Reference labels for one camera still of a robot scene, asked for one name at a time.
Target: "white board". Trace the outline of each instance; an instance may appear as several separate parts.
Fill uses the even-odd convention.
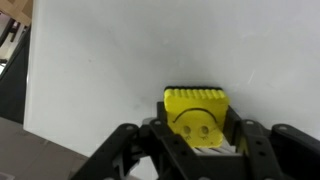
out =
[[[320,2],[36,1],[24,128],[91,155],[167,85],[224,88],[243,118],[320,138]]]

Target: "screw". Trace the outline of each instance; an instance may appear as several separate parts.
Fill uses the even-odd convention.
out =
[[[254,122],[253,121],[247,121],[246,124],[252,125],[252,124],[254,124]]]
[[[287,127],[285,127],[285,126],[280,126],[280,127],[279,127],[279,129],[280,129],[280,130],[283,130],[283,131],[288,130],[288,128],[287,128]]]
[[[200,177],[199,180],[211,180],[211,179],[208,177]]]
[[[133,126],[127,126],[126,130],[132,130],[133,129]]]

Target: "white object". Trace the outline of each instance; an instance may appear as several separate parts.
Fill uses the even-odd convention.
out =
[[[4,66],[0,66],[0,74],[2,73]]]
[[[320,138],[320,2],[35,1],[24,128],[84,155],[156,115],[167,85]]]

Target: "smiley face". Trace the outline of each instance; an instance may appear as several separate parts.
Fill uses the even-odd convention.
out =
[[[192,147],[216,147],[223,138],[215,116],[206,109],[187,109],[171,123],[173,131]]]

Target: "yellow sponge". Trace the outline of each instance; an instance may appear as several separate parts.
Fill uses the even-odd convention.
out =
[[[191,147],[219,147],[229,98],[220,89],[169,88],[164,92],[168,125]]]

